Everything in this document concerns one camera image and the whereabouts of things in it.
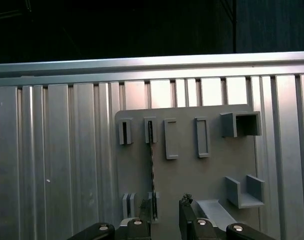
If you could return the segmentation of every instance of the metal screw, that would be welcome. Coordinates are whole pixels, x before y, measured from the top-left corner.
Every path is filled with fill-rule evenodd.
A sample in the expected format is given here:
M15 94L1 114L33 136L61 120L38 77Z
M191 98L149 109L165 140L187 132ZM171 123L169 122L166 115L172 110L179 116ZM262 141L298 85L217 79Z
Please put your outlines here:
M241 232L242 230L244 230L241 226L238 226L238 225L233 226L233 229L235 229L238 232Z
M105 231L105 230L108 230L108 226L103 225L103 226L100 226L99 229L100 229L101 231Z
M197 221L197 223L200 224L200 225L205 225L205 224L206 224L206 221L203 220L203 219L199 219L199 220Z

